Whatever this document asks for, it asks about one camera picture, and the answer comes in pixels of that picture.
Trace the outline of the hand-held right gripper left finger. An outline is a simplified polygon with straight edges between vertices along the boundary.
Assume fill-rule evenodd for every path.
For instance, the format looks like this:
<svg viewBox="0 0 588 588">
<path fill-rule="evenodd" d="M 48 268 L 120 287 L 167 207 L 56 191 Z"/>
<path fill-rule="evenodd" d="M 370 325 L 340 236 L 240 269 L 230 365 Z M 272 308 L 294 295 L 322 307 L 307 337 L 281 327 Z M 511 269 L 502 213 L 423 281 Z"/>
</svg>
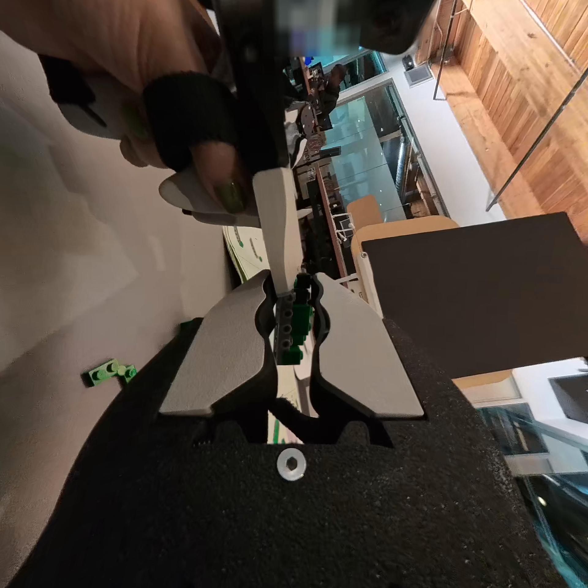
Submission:
<svg viewBox="0 0 588 588">
<path fill-rule="evenodd" d="M 270 336 L 276 295 L 268 269 L 203 318 L 159 408 L 165 416 L 267 418 L 277 395 Z"/>
</svg>

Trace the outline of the instruction booklet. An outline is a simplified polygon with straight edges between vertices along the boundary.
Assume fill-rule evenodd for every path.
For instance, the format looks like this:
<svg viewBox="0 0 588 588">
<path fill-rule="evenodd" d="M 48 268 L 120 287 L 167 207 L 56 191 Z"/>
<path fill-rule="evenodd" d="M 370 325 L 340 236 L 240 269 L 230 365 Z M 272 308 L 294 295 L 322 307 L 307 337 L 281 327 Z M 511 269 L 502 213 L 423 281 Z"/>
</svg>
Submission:
<svg viewBox="0 0 588 588">
<path fill-rule="evenodd" d="M 223 226 L 222 233 L 229 257 L 242 283 L 257 275 L 261 270 L 269 268 L 260 229 Z M 286 399 L 297 410 L 309 411 L 310 404 L 307 396 L 309 384 L 306 379 L 310 377 L 314 343 L 314 336 L 309 333 L 301 347 L 303 352 L 301 364 L 277 368 L 277 396 Z M 274 415 L 269 414 L 268 443 L 285 445 L 302 442 Z"/>
</svg>

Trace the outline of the angled green plate pair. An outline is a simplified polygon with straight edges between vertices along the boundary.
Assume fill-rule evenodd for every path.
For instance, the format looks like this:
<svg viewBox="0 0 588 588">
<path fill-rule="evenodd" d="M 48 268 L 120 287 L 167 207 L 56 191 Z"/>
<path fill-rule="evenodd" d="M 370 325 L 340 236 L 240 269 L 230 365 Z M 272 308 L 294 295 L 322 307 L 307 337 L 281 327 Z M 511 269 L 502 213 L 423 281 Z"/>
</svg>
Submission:
<svg viewBox="0 0 588 588">
<path fill-rule="evenodd" d="M 84 372 L 81 374 L 81 378 L 86 387 L 95 387 L 110 379 L 119 380 L 121 384 L 126 385 L 136 374 L 135 365 L 123 364 L 118 359 L 113 358 Z"/>
</svg>

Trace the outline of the white wall vent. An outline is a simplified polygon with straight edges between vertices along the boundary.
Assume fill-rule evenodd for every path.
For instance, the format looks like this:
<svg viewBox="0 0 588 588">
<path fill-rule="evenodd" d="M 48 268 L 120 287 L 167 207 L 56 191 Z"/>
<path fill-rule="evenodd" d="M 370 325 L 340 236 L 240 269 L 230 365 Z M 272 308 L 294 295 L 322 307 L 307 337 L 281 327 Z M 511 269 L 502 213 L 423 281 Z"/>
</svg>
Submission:
<svg viewBox="0 0 588 588">
<path fill-rule="evenodd" d="M 409 88 L 428 83 L 433 79 L 433 74 L 428 63 L 423 63 L 404 71 L 404 76 Z"/>
</svg>

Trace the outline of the black board with wooden edge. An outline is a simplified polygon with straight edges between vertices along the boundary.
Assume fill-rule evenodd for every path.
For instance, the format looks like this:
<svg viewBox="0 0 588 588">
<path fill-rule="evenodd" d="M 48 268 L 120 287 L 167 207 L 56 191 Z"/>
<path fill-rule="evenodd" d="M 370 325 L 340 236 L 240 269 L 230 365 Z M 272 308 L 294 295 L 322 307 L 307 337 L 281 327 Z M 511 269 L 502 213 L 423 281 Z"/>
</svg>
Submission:
<svg viewBox="0 0 588 588">
<path fill-rule="evenodd" d="M 452 379 L 587 357 L 587 245 L 564 212 L 374 224 L 352 245 L 386 323 Z"/>
</svg>

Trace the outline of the white table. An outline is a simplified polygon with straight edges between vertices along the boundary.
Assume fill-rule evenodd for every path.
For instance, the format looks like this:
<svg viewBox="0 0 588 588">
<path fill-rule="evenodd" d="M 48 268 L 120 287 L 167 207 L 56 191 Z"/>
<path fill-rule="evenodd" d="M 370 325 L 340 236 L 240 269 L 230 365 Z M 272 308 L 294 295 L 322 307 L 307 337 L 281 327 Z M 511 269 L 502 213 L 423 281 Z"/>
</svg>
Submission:
<svg viewBox="0 0 588 588">
<path fill-rule="evenodd" d="M 522 399 L 533 416 L 533 426 L 548 448 L 550 468 L 556 474 L 587 472 L 587 417 L 569 418 L 552 386 L 552 380 L 587 375 L 582 358 L 517 368 L 513 371 Z"/>
</svg>

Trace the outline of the white bar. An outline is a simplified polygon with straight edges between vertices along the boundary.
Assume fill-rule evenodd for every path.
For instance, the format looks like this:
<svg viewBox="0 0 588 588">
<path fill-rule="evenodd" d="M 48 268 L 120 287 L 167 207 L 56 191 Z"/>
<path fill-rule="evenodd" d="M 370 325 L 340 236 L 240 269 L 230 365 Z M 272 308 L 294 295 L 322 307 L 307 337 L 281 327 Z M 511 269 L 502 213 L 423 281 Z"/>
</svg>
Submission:
<svg viewBox="0 0 588 588">
<path fill-rule="evenodd" d="M 380 319 L 384 318 L 382 308 L 379 302 L 378 292 L 375 285 L 373 270 L 369 260 L 369 256 L 366 252 L 361 252 L 356 257 L 357 262 L 357 273 L 361 275 L 361 281 L 363 284 L 364 297 L 366 302 L 373 308 L 378 314 Z"/>
</svg>

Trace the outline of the grey plate with green bricks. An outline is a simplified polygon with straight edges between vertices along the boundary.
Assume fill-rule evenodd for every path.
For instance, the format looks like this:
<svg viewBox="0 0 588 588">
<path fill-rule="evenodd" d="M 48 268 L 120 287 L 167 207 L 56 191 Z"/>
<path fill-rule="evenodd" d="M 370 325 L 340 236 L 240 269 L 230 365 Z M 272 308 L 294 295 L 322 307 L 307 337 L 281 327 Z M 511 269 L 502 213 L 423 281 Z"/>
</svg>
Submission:
<svg viewBox="0 0 588 588">
<path fill-rule="evenodd" d="M 312 277 L 298 274 L 293 290 L 277 299 L 273 352 L 277 365 L 299 365 L 303 347 L 312 329 L 314 309 L 311 301 Z"/>
</svg>

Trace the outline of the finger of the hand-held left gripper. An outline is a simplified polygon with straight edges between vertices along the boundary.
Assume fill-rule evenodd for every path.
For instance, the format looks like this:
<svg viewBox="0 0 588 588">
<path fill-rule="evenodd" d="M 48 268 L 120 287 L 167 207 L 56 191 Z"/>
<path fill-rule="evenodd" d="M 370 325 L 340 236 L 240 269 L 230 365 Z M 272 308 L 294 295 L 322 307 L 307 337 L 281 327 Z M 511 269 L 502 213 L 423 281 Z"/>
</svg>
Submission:
<svg viewBox="0 0 588 588">
<path fill-rule="evenodd" d="M 303 262 L 293 173 L 289 168 L 258 172 L 253 188 L 275 292 L 287 295 Z"/>
</svg>

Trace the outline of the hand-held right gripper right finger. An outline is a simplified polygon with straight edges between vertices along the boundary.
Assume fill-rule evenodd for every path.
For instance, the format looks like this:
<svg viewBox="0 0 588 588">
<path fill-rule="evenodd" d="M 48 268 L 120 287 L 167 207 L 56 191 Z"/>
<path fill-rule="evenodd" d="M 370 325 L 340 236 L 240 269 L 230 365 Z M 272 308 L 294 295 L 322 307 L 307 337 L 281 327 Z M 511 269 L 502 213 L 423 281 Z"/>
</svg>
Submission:
<svg viewBox="0 0 588 588">
<path fill-rule="evenodd" d="M 362 298 L 324 273 L 314 276 L 313 375 L 361 414 L 419 419 L 424 410 L 384 326 Z"/>
</svg>

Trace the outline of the grey desk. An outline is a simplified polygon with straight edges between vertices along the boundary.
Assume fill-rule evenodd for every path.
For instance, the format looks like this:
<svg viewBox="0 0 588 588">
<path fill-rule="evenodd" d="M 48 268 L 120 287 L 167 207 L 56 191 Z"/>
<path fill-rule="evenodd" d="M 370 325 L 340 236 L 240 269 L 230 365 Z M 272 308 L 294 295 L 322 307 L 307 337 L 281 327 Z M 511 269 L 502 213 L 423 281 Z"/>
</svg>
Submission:
<svg viewBox="0 0 588 588">
<path fill-rule="evenodd" d="M 140 369 L 231 289 L 221 228 L 164 202 L 167 175 L 71 127 L 39 59 L 1 34 L 1 587 L 121 390 L 82 374 Z"/>
</svg>

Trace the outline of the person's left hand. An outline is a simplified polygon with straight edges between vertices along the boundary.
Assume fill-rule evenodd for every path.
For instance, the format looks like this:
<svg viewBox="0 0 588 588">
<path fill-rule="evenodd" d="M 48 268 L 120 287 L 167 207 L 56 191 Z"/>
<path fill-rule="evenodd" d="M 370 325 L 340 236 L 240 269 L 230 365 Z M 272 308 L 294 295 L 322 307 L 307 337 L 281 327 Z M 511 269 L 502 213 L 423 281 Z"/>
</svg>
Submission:
<svg viewBox="0 0 588 588">
<path fill-rule="evenodd" d="M 173 74 L 212 74 L 222 42 L 199 1 L 1 1 L 1 31 L 38 55 L 69 61 L 85 74 L 109 74 L 137 96 Z M 165 168 L 145 107 L 123 107 L 123 157 L 132 165 Z M 229 144 L 190 147 L 202 187 L 230 214 L 246 210 L 251 180 Z"/>
</svg>

